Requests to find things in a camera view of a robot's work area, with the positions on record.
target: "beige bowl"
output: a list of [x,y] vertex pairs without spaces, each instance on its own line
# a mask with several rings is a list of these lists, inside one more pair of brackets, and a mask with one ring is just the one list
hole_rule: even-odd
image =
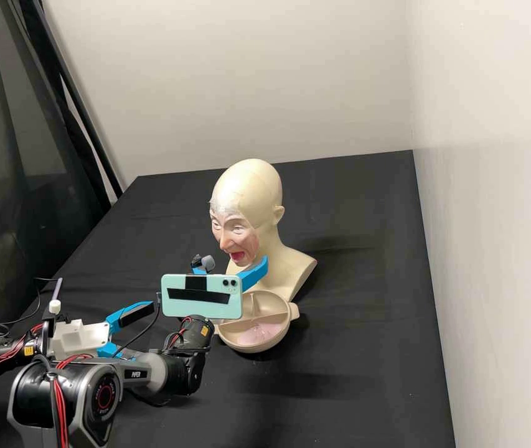
[[242,296],[242,317],[221,321],[215,332],[238,352],[258,353],[280,342],[298,317],[295,303],[271,291],[249,291]]

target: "mannequin nose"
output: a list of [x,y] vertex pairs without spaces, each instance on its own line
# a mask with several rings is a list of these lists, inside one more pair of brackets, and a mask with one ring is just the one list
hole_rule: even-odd
[[231,246],[232,240],[226,236],[224,232],[222,232],[222,237],[220,238],[220,249],[226,250]]

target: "pink food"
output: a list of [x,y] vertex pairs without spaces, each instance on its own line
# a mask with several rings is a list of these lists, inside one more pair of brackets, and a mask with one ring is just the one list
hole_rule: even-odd
[[283,329],[284,324],[255,324],[255,326],[240,333],[237,340],[242,345],[254,345],[272,339]]

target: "bald mannequin head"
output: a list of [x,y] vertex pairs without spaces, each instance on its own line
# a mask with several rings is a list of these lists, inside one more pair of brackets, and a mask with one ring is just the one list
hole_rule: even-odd
[[212,192],[210,216],[220,249],[238,266],[266,254],[271,234],[284,214],[282,182],[276,169],[259,159],[240,161],[218,179]]

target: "black table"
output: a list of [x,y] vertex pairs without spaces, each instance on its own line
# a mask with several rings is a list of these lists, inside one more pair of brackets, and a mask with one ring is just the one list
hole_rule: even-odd
[[[200,390],[170,407],[126,394],[112,446],[453,447],[412,152],[276,167],[281,238],[319,261],[295,298],[300,318],[261,354],[216,337]],[[161,275],[185,273],[196,253],[214,255],[224,272],[207,208],[221,172],[136,179],[59,271],[63,310],[90,324],[153,300]],[[133,348],[160,347],[177,325],[162,317]],[[16,372],[0,377],[1,447],[22,446],[6,422]]]

